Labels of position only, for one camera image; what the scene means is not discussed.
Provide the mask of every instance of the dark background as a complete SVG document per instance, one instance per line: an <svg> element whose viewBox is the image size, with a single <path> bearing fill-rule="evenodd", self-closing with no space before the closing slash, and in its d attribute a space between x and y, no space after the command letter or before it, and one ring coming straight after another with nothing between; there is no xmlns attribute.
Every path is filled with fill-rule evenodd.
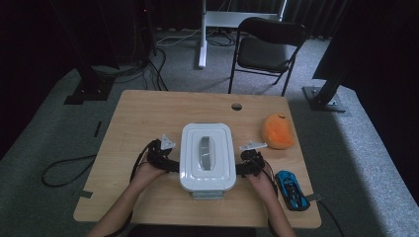
<svg viewBox="0 0 419 237"><path fill-rule="evenodd" d="M150 35L146 31L141 32L142 37L135 42L142 48L132 57L132 24L147 27L142 25L145 24L145 18L140 14L142 1L133 2L139 5L132 7L127 0L59 2L63 3L69 28L88 63L118 67L118 63L146 60L144 55L148 55L151 47ZM222 1L214 0L209 9L216 9L219 2ZM258 5L257 2L260 1L246 1L247 5L234 7L247 10L250 6L261 12L277 7L272 3ZM409 0L354 0L348 8L343 8L331 4L336 2L331 0L298 2L306 4L291 5L292 9L299 10L288 12L285 21L304 21L308 26L323 21L327 34L317 30L315 27L319 24L316 24L310 28L312 36L333 37L314 77L327 80L343 77L343 85L357 92L417 201L418 3ZM313 5L328 3L332 12L344 9L345 18L341 21L334 19L337 15L332 15L334 24L326 21L324 16L307 18L307 14L301 14L301 11L304 6L313 6L310 5L313 2ZM196 0L152 1L149 13L153 26L180 31L201 26L201 8L201 1ZM3 157L55 82L77 66L78 55L49 1L8 0L0 3L0 9L3 72L0 82L0 157ZM336 28L336 23L341 23L339 28Z"/></svg>

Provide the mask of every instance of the white plastic container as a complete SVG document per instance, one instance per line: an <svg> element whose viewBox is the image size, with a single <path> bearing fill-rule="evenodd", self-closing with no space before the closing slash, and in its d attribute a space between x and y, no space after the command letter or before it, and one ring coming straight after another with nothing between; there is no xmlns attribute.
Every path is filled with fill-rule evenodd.
<svg viewBox="0 0 419 237"><path fill-rule="evenodd" d="M222 198L236 182L230 128L223 123L186 125L179 168L181 185L193 198Z"/></svg>

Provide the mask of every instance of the wooden table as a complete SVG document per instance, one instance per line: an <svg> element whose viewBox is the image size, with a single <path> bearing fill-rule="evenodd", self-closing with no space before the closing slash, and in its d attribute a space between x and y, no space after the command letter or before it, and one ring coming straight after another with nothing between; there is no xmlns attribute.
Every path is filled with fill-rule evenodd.
<svg viewBox="0 0 419 237"><path fill-rule="evenodd" d="M231 108L242 106L241 111ZM184 92L125 91L115 110L104 141L74 212L78 221L98 221L117 200L129 182L132 166L141 150L153 139L166 134L177 146L169 157L179 161L181 134L191 122L222 122L229 126L236 164L241 163L239 146L249 141L263 142L264 118L282 112L291 118L283 97L205 94ZM275 173L289 170L298 178L305 195L313 193L301 148L293 127L296 144L287 150L261 148ZM288 211L292 227L317 228L321 224L315 201L306 211ZM237 177L232 190L222 199L196 200L185 191L179 174L160 177L138 199L132 222L177 225L267 226L267 213L245 178Z"/></svg>

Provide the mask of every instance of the black curtain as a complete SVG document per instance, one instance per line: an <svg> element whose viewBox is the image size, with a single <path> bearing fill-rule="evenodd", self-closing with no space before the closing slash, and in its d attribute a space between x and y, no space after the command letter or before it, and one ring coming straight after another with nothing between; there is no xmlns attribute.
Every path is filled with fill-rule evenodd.
<svg viewBox="0 0 419 237"><path fill-rule="evenodd" d="M418 1L354 0L313 76L341 80L342 85L356 91L416 201L419 199L417 58Z"/></svg>
<svg viewBox="0 0 419 237"><path fill-rule="evenodd" d="M0 29L1 159L74 63L47 1L1 1Z"/></svg>
<svg viewBox="0 0 419 237"><path fill-rule="evenodd" d="M304 25L313 38L329 39L334 37L351 1L288 0L283 21Z"/></svg>

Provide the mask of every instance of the person's hand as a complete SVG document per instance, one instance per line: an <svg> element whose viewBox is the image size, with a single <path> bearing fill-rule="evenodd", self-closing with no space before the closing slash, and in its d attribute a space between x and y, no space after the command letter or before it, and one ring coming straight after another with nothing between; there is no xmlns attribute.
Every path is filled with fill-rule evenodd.
<svg viewBox="0 0 419 237"><path fill-rule="evenodd" d="M271 170L268 165L264 167L264 171L269 175L271 174ZM277 199L277 195L275 194L270 178L268 178L263 172L261 172L257 177L253 174L246 175L246 178L262 201Z"/></svg>
<svg viewBox="0 0 419 237"><path fill-rule="evenodd" d="M149 185L164 173L165 171L155 168L148 162L141 162L132 182L142 182L143 184Z"/></svg>

